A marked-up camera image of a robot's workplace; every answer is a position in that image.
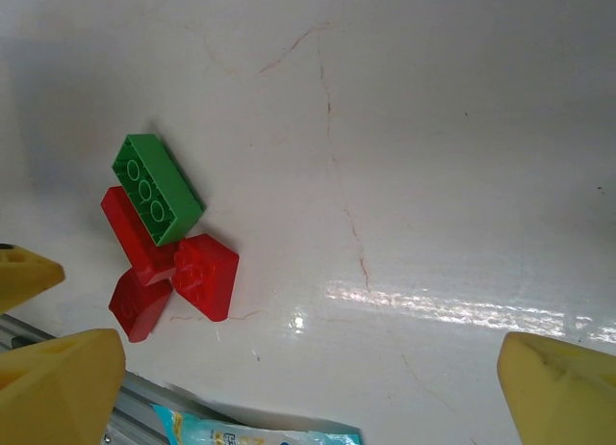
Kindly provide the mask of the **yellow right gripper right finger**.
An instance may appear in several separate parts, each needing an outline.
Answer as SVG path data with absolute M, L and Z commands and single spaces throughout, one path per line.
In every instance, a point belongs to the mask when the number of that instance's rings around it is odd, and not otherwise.
M 509 332 L 498 377 L 524 444 L 613 444 L 615 357 L 545 336 Z

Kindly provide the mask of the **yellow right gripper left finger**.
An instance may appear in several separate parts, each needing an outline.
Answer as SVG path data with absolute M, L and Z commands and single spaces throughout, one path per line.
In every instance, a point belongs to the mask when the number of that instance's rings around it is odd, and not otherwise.
M 113 329 L 91 329 L 1 354 L 3 444 L 98 444 L 125 375 Z

